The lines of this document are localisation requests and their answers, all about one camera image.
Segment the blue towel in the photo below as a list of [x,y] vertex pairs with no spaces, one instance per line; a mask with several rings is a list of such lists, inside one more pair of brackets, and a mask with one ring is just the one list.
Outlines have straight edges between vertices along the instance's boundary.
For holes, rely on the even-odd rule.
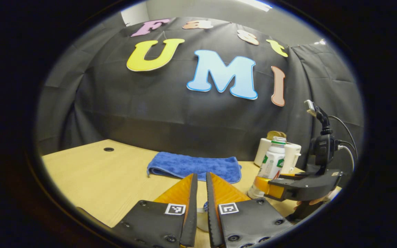
[[197,173],[197,179],[206,182],[206,172],[212,172],[234,184],[241,179],[241,166],[235,157],[207,158],[190,157],[185,155],[159,152],[148,164],[150,173],[163,176],[177,176],[184,178],[191,173]]

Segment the yellow letter u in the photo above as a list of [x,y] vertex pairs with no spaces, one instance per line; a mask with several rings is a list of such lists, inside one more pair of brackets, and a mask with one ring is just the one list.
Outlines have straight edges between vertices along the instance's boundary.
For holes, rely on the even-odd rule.
[[177,46],[185,42],[184,39],[167,39],[163,41],[166,45],[160,56],[151,61],[145,60],[146,53],[150,48],[157,44],[158,41],[142,41],[136,44],[136,49],[131,53],[130,58],[126,62],[126,67],[131,71],[142,72],[152,71],[166,65],[174,55]]

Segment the blue letter m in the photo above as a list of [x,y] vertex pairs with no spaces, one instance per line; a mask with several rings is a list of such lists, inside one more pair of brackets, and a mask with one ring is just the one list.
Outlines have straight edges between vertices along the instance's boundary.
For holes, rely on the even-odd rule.
[[220,56],[214,51],[197,50],[194,53],[198,56],[198,63],[194,79],[186,85],[188,89],[209,91],[211,84],[208,83],[208,72],[211,72],[214,84],[220,93],[225,91],[232,78],[235,77],[235,83],[230,89],[230,93],[236,97],[257,99],[258,94],[254,90],[252,77],[255,61],[237,56],[228,66],[225,66]]

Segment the black cloth backdrop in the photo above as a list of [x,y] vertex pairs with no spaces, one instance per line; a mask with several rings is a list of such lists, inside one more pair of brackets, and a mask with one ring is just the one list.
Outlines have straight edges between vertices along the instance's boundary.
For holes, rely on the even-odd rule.
[[[260,138],[270,130],[287,134],[302,146],[298,168],[306,168],[310,139],[321,124],[306,113],[304,100],[312,99],[330,115],[349,125],[361,148],[364,115],[361,98],[347,67],[327,45],[290,48],[276,37],[216,19],[170,18],[149,34],[130,37],[142,24],[126,27],[120,13],[106,19],[74,42],[50,72],[38,103],[37,135],[42,155],[104,139],[133,146],[196,157],[231,157],[252,161]],[[211,29],[184,30],[192,20],[210,20]],[[260,45],[249,44],[237,30],[254,34]],[[182,38],[172,60],[149,72],[134,72],[126,62],[142,41],[157,40],[145,59],[157,58],[163,41]],[[285,47],[288,58],[274,52],[266,39]],[[223,93],[211,77],[208,92],[191,91],[199,49],[216,51],[228,65],[236,56],[255,61],[256,100],[230,94],[234,79]],[[277,66],[285,77],[285,106],[271,102]],[[346,131],[331,121],[337,138]],[[346,173],[351,166],[346,151],[339,151],[330,166]]]

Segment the table top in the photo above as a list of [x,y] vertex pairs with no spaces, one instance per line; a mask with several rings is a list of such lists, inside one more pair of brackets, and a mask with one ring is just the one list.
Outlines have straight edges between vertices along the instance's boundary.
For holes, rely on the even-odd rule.
[[[111,147],[114,151],[105,151]],[[179,181],[178,178],[147,176],[146,168],[158,152],[126,145],[113,140],[79,146],[42,157],[51,179],[61,193],[93,217],[114,227],[139,200],[154,201]],[[235,184],[246,193],[259,167],[252,161],[239,161],[241,180]],[[293,173],[301,172],[295,168]],[[207,201],[206,182],[198,181],[197,207]],[[296,201],[268,201],[287,216]],[[209,234],[197,229],[195,247],[209,247]]]

